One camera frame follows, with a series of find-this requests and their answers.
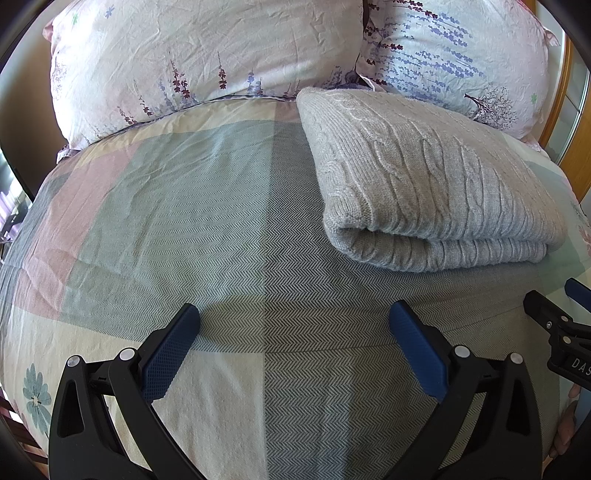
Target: blue rubber pad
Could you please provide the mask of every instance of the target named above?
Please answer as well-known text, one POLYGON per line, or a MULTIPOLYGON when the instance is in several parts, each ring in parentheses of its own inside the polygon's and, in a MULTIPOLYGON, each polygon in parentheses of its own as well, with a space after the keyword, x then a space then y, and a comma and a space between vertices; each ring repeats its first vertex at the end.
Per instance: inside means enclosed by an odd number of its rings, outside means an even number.
POLYGON ((574 278, 569 278, 564 284, 564 292, 567 297, 570 297, 585 310, 591 312, 591 290, 585 285, 576 281, 574 278))
POLYGON ((425 327, 406 302, 398 301, 392 305, 389 326, 423 391, 441 403, 449 387, 447 366, 431 346, 423 331, 425 327))
POLYGON ((166 395, 200 327, 199 311, 189 305, 142 370, 142 395, 145 401, 152 402, 166 395))

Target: bedding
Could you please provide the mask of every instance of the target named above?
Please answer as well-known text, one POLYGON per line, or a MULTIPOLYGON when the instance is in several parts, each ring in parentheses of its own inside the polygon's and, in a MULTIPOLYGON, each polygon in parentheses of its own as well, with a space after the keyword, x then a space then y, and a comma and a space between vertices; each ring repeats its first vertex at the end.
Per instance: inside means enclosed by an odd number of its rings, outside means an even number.
POLYGON ((500 133, 401 95, 297 97, 330 242, 360 262, 423 272, 539 262, 564 242, 552 198, 500 133))
POLYGON ((69 149, 226 96, 356 78, 360 0, 76 0, 44 30, 69 149))
POLYGON ((294 102, 195 106, 62 161, 0 270, 0 381, 11 403, 47 450, 67 358, 137 347, 188 301, 202 331, 154 408, 207 478, 382 478, 435 406, 388 332, 390 305, 405 299, 452 344, 524 356, 548 447, 558 378, 522 301, 536 288, 569 310, 561 288, 569 277, 589 284, 581 231, 591 229, 560 169, 504 138, 556 202, 566 242, 538 264, 424 274, 331 246, 294 102))
POLYGON ((387 92, 527 140, 555 36, 516 0, 374 0, 356 71, 387 92))

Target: cable knit pattern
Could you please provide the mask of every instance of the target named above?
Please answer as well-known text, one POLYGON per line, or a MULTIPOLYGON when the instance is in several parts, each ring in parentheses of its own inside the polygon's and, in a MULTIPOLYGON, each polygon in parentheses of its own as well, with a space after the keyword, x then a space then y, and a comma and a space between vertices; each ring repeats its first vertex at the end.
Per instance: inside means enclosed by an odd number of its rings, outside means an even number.
POLYGON ((391 93, 305 88, 302 126, 331 243, 360 262, 424 272, 539 262, 566 227, 500 133, 391 93))

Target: screw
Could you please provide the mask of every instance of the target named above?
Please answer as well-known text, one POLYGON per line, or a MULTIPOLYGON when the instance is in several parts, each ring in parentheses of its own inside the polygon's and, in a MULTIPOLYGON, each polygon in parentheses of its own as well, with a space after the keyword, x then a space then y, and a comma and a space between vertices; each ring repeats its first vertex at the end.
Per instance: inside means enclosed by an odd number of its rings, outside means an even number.
POLYGON ((458 345, 453 351, 460 358, 468 358, 470 356, 470 349, 463 345, 458 345))
POLYGON ((521 365, 523 363, 523 357, 518 353, 511 354, 511 361, 514 364, 521 365))
POLYGON ((66 362, 66 365, 68 367, 75 367, 76 365, 78 365, 80 363, 80 357, 78 355, 72 355, 68 361, 66 362))
POLYGON ((126 348, 125 350, 121 350, 119 354, 119 358, 123 361, 131 360, 135 356, 135 350, 132 348, 126 348))

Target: gray knit blanket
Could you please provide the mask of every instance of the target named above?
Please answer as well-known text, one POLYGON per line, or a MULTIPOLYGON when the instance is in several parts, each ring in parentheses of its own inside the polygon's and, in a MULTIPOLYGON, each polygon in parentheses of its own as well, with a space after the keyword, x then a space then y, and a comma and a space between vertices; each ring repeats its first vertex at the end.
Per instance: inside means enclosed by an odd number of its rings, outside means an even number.
POLYGON ((425 272, 539 262, 566 237, 552 198, 496 130, 390 93, 297 97, 334 247, 425 272))

